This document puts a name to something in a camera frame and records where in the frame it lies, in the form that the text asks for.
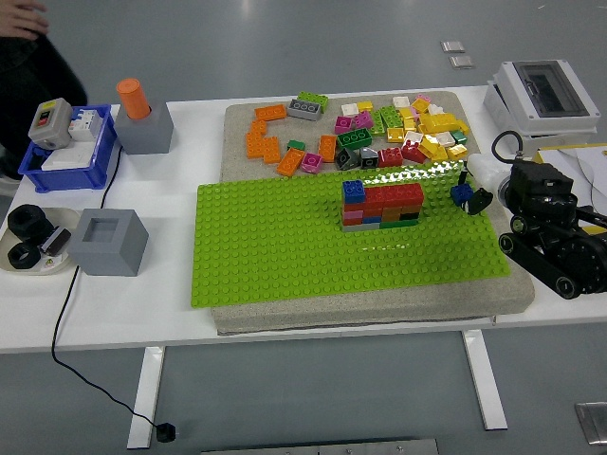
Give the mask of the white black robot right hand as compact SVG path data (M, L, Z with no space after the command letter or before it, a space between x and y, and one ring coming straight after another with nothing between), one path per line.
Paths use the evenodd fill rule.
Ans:
M451 188L451 199L468 215L480 213L494 198L504 206L509 177L509 165L488 155L470 155L457 184Z

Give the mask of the person's hand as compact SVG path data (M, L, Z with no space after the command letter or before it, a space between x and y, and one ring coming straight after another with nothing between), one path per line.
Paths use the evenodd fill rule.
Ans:
M46 5L34 0L1 0L1 37L30 41L47 35Z

